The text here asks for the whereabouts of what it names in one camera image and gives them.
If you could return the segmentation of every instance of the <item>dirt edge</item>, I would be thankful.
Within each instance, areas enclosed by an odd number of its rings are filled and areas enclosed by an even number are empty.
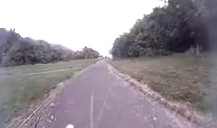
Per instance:
[[[120,79],[123,79],[124,81],[130,83],[130,86],[132,86],[137,91],[141,92],[143,95],[146,95],[152,100],[155,100],[161,103],[168,109],[175,111],[179,115],[186,118],[188,121],[193,122],[195,124],[202,125],[204,123],[207,123],[207,121],[209,120],[205,118],[203,115],[195,112],[195,110],[191,110],[183,104],[168,101],[167,99],[162,97],[160,94],[150,89],[146,84],[143,84],[133,79],[130,75],[119,72],[117,69],[115,69],[110,64],[108,64],[108,69],[114,76],[119,77]]]
[[[6,128],[23,128],[28,123],[28,121],[33,118],[37,113],[46,107],[50,106],[50,103],[63,91],[67,83],[75,79],[83,72],[87,71],[94,64],[76,72],[71,78],[64,80],[57,84],[55,89],[52,89],[49,93],[45,94],[43,97],[37,99],[28,108],[22,110],[18,113],[17,117],[14,117],[10,122],[7,123]]]

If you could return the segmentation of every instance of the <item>grassy verge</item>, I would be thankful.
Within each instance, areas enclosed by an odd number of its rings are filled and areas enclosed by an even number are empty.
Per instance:
[[[174,55],[110,61],[119,71],[146,83],[167,100],[183,103],[200,112],[214,108],[217,94],[217,57]]]
[[[0,123],[97,60],[0,68]]]

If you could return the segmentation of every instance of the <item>road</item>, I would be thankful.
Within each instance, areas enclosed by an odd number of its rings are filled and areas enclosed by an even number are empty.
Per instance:
[[[26,128],[189,128],[193,125],[133,91],[100,61],[65,89]]]

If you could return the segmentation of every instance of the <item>treeline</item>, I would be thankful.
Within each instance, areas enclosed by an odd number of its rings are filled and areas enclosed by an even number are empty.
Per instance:
[[[15,30],[0,28],[0,66],[51,63],[72,59],[98,58],[99,52],[85,47],[73,51],[44,40],[23,38]]]
[[[168,0],[118,37],[113,57],[217,50],[217,0]]]

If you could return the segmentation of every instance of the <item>sky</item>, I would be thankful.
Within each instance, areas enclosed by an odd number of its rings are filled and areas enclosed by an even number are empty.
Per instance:
[[[0,0],[0,27],[73,50],[109,55],[115,38],[160,0]]]

